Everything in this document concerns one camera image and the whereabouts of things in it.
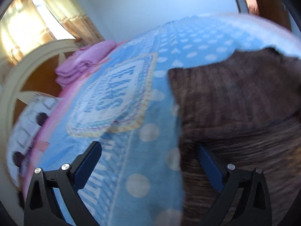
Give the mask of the blue pink patterned bedsheet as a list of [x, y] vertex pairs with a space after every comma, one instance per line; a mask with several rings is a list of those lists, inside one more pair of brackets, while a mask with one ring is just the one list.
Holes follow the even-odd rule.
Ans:
[[272, 46], [300, 56], [300, 39], [257, 16], [192, 16], [147, 31], [61, 92], [61, 101], [22, 165], [27, 193], [34, 169], [71, 163], [93, 141], [102, 156], [79, 195], [100, 225], [180, 225], [181, 124], [167, 72], [207, 65], [235, 50]]

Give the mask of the brown knit sweater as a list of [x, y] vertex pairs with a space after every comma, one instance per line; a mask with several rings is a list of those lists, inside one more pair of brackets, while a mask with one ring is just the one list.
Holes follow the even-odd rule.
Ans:
[[197, 160], [200, 145], [241, 169], [261, 168], [279, 224], [300, 190], [300, 59], [272, 47], [237, 50], [218, 63], [170, 69], [168, 79], [182, 121], [181, 224], [197, 225], [217, 197]]

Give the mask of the cream wooden headboard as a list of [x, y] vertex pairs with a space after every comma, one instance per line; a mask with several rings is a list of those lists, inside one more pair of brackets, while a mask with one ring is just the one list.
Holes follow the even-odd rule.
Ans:
[[1, 139], [8, 139], [20, 113], [35, 94], [59, 95], [62, 87], [56, 83], [55, 69], [78, 48], [74, 39], [46, 43], [10, 71], [1, 91]]

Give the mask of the yellow patterned curtain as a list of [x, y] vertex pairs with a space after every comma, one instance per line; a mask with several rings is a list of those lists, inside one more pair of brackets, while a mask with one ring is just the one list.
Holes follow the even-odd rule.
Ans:
[[1, 18], [1, 60], [16, 65], [34, 49], [54, 40], [83, 45], [104, 40], [76, 0], [13, 0]]

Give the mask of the folded pink blanket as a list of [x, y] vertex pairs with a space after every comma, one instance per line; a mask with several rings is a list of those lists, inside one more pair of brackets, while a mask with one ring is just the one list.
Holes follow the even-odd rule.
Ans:
[[56, 68], [56, 82], [62, 87], [74, 82], [89, 68], [100, 63], [115, 47], [114, 40], [106, 40], [80, 48]]

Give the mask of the white patterned pillow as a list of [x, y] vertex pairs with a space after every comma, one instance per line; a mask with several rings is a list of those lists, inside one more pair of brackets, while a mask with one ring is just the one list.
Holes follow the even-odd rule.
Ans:
[[35, 94], [29, 105], [25, 107], [10, 135], [6, 161], [8, 172], [13, 184], [19, 188], [19, 172], [22, 159], [30, 150], [33, 140], [35, 139], [42, 126], [38, 124], [39, 115], [50, 116], [51, 113], [59, 106], [61, 99], [57, 97], [48, 97], [41, 94]]

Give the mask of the brown wooden door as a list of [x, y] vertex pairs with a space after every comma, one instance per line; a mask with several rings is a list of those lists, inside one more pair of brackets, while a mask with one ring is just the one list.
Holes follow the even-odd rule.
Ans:
[[291, 31], [289, 13], [282, 0], [256, 0], [259, 15]]

